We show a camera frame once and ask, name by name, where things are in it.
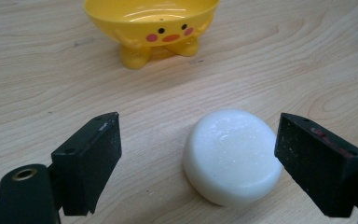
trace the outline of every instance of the wood grain surface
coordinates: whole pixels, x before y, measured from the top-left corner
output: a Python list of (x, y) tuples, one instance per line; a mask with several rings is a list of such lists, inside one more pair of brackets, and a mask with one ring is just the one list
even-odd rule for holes
[(123, 157), (97, 212), (62, 223), (357, 223), (325, 217), (287, 172), (245, 208), (189, 184), (186, 137), (203, 115), (239, 108), (277, 132), (282, 112), (358, 146), (358, 0), (221, 1), (193, 57), (155, 49), (124, 68), (80, 0), (0, 0), (0, 179), (50, 153), (89, 119), (120, 114)]

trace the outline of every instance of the bowl foot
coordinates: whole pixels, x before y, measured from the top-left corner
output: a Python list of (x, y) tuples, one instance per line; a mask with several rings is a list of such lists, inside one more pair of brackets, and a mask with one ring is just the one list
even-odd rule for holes
[(190, 57), (199, 51), (199, 40), (195, 36), (191, 36), (185, 40), (164, 47), (175, 54)]
[(129, 49), (121, 46), (120, 57), (124, 66), (130, 69), (139, 69), (145, 66), (152, 55), (152, 49), (143, 47), (140, 49)]

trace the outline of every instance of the black clamp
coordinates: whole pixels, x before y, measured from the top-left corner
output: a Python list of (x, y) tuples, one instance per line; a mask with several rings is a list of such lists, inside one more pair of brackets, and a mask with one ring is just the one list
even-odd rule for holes
[(90, 120), (51, 153), (49, 168), (25, 165), (2, 178), (0, 224), (61, 223), (61, 208), (66, 216), (94, 213), (120, 157), (118, 113)]

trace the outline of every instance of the yellow bowl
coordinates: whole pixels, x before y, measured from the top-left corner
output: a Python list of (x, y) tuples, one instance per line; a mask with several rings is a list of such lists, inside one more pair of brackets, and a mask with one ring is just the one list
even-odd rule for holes
[(120, 43), (123, 64), (143, 67), (151, 48), (192, 56), (198, 37), (213, 19), (219, 0), (86, 0), (84, 8), (94, 24)]

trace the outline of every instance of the white round object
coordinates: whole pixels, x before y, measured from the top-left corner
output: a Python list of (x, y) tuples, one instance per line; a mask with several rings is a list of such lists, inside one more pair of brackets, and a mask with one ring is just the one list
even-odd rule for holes
[(213, 203), (252, 203), (270, 192), (281, 175), (275, 141), (275, 133), (255, 115), (236, 109), (213, 112), (197, 122), (187, 139), (186, 175)]

